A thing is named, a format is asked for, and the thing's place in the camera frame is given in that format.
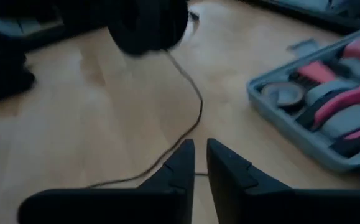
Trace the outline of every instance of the black cable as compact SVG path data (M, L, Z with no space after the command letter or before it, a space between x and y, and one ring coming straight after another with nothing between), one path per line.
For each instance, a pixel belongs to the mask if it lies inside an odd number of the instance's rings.
M180 74L187 81L189 81L190 85L192 86L193 90L195 91L196 95L198 96L199 101L200 101L200 108L199 108L198 118L196 119L195 123L175 141L173 146L170 147L169 149L167 149L166 151L164 151L157 158L157 160L148 169L146 169L144 172L142 172L142 173L140 173L138 175L135 175L134 177L128 177L128 178L125 178L125 179L118 179L118 180L110 180L110 181L106 181L106 182L100 182L100 183L97 183L97 184L90 185L87 188L102 187L104 185L111 185L111 184L129 182L129 181L137 180L137 179L140 179L142 177L147 176L151 171L153 171L163 161L163 159L168 154L170 154L171 152L174 152L175 150L177 150L177 146L184 140L184 138L187 137L199 125L202 114L203 114L203 97L202 97L202 94L200 93L200 90L197 87L197 85L195 84L195 82L193 81L192 77L181 67L180 64L178 64L176 59L169 52L166 52L166 55L167 55L168 59L170 59L170 61L173 63L174 67L180 72ZM195 175L196 176L204 176L204 177L207 176L207 174L202 174L202 173L195 173Z

